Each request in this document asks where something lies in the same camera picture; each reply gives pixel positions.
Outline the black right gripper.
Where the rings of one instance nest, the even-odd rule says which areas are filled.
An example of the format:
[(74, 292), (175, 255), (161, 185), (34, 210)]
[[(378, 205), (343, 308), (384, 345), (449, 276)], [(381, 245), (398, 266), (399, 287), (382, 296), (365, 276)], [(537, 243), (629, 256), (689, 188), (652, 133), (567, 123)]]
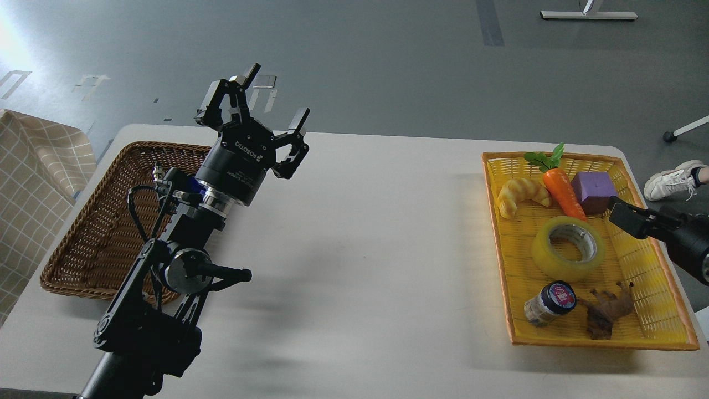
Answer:
[(666, 240), (670, 259), (700, 283), (708, 285), (708, 217), (706, 214), (664, 214), (609, 198), (608, 220), (632, 237)]

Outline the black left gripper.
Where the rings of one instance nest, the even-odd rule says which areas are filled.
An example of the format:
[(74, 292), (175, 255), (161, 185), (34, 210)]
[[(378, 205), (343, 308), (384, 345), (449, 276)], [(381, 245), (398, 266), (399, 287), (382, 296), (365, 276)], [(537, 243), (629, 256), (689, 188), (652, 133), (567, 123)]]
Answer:
[[(277, 136), (259, 121), (251, 120), (246, 91), (260, 68), (259, 63), (254, 63), (245, 76), (213, 81), (194, 117), (198, 125), (221, 131), (195, 179), (243, 206), (250, 206), (268, 169), (273, 167), (277, 178), (291, 179), (309, 151), (304, 142), (309, 107), (300, 108), (287, 132)], [(230, 106), (228, 122), (221, 109), (225, 98)], [(284, 146), (290, 146), (290, 151), (276, 162), (276, 149)]]

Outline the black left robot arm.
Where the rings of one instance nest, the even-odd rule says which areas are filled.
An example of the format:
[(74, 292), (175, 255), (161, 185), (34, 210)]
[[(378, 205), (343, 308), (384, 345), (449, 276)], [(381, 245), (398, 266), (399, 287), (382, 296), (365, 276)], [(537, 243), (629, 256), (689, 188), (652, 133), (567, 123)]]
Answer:
[(195, 175), (157, 163), (152, 185), (129, 190), (143, 246), (94, 331), (104, 354), (79, 397), (156, 395), (165, 376), (181, 377), (200, 353), (208, 294), (251, 280), (249, 269), (213, 263), (205, 245), (233, 206), (251, 204), (269, 170), (291, 179), (309, 151), (309, 108), (279, 135), (251, 116), (246, 91), (260, 68), (211, 83), (194, 119), (218, 138)]

